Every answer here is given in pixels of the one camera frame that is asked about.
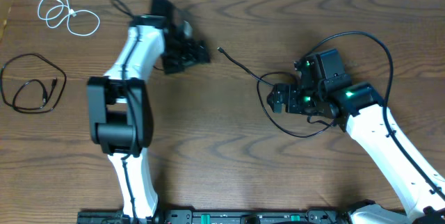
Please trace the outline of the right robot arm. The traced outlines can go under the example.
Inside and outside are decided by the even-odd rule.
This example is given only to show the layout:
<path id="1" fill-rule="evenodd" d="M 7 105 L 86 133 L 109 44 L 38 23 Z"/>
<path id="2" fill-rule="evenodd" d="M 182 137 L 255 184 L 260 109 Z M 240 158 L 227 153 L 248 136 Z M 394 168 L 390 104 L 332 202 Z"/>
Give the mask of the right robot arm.
<path id="1" fill-rule="evenodd" d="M 364 200 L 342 222 L 443 223 L 444 178 L 403 133 L 374 87 L 353 84 L 336 49 L 308 54 L 294 66 L 299 80 L 275 84 L 267 96 L 273 112 L 331 119 L 372 158 L 404 209 L 399 214 Z"/>

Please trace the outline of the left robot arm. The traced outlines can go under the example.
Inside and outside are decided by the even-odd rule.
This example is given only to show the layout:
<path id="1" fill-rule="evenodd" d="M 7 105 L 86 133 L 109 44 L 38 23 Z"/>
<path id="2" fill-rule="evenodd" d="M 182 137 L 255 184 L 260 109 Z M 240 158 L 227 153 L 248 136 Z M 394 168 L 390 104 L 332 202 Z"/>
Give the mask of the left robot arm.
<path id="1" fill-rule="evenodd" d="M 112 67 L 87 82 L 90 136 L 112 163 L 123 197 L 121 223 L 162 223 L 159 196 L 149 170 L 154 118 L 147 84 L 156 62 L 165 74 L 210 63 L 207 46 L 187 21 L 176 25 L 175 5 L 152 0 L 135 15 L 121 0 L 112 5 L 130 17 L 127 40 Z"/>

